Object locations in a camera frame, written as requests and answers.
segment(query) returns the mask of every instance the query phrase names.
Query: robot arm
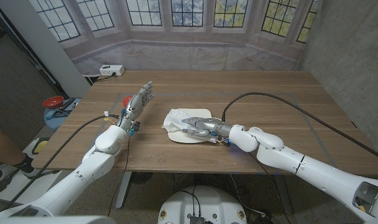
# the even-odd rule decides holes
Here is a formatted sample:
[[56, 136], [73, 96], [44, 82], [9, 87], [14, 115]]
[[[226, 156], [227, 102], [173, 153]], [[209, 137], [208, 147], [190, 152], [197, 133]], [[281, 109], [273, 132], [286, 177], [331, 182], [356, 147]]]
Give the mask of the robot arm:
[[245, 152], [257, 149], [257, 159], [271, 167], [289, 171], [314, 187], [331, 195], [365, 222], [378, 219], [378, 180], [349, 174], [324, 162], [284, 146], [283, 141], [260, 128], [248, 131], [244, 126], [230, 125], [216, 118], [182, 120], [198, 130], [183, 130], [193, 137], [205, 133], [227, 138]]
[[114, 157], [120, 152], [118, 140], [123, 140], [131, 130], [137, 129], [134, 122], [144, 106], [155, 96], [148, 82], [128, 105], [127, 113], [95, 140], [95, 145], [85, 154], [82, 163], [63, 180], [53, 186], [39, 199], [0, 212], [0, 218], [14, 216], [53, 217], [64, 214], [81, 193], [96, 179], [107, 174], [114, 165]]

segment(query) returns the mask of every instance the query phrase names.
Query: power outlet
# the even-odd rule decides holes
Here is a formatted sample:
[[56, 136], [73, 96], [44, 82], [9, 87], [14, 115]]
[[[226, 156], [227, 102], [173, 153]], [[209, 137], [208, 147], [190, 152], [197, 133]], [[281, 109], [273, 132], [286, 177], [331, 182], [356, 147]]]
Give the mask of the power outlet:
[[113, 72], [116, 72], [116, 76], [121, 76], [125, 69], [122, 65], [103, 65], [99, 71], [102, 76], [111, 76]]

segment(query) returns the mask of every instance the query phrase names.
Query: white cloth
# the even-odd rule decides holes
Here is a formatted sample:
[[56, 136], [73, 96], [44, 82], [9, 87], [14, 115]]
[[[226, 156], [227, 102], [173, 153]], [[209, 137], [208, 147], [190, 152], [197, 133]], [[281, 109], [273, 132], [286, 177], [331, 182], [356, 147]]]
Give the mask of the white cloth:
[[181, 131], [182, 129], [196, 129], [190, 124], [181, 122], [181, 120], [187, 118], [190, 118], [189, 114], [177, 109], [171, 109], [164, 119], [162, 128], [165, 128], [170, 133]]

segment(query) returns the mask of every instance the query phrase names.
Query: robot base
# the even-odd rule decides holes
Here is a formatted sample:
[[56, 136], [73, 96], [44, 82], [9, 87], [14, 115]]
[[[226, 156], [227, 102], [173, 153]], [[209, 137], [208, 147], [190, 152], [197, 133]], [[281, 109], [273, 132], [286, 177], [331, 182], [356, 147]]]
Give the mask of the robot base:
[[[199, 206], [196, 198], [192, 198], [193, 187], [183, 189], [190, 194], [179, 191], [173, 194], [162, 205], [158, 224], [166, 223], [201, 223], [213, 224], [247, 223], [246, 215], [241, 204], [230, 194], [209, 186], [196, 186], [194, 195], [200, 203], [201, 218], [199, 218]], [[195, 203], [195, 216], [193, 217], [193, 200]]]

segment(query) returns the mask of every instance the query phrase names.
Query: white cord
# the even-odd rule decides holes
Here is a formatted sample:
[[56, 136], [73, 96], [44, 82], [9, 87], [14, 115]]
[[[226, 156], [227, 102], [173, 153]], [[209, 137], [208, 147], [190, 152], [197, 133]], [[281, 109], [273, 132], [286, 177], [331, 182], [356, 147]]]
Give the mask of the white cord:
[[230, 174], [230, 176], [231, 176], [231, 178], [232, 178], [232, 181], [233, 181], [233, 184], [234, 184], [234, 188], [236, 189], [237, 197], [238, 197], [238, 199], [239, 199], [240, 204], [243, 205], [243, 206], [244, 206], [245, 208], [247, 208], [248, 210], [251, 210], [251, 211], [256, 212], [256, 213], [260, 213], [262, 218], [266, 217], [266, 214], [265, 214], [264, 212], [260, 212], [260, 211], [257, 211], [257, 210], [255, 210], [255, 209], [252, 209], [252, 208], [248, 207], [247, 205], [245, 205], [245, 204], [241, 201], [241, 199], [240, 199], [240, 195], [239, 195], [239, 191], [237, 190], [237, 186], [236, 186], [236, 183], [235, 183], [235, 181], [234, 181], [234, 179], [233, 179], [232, 174]]

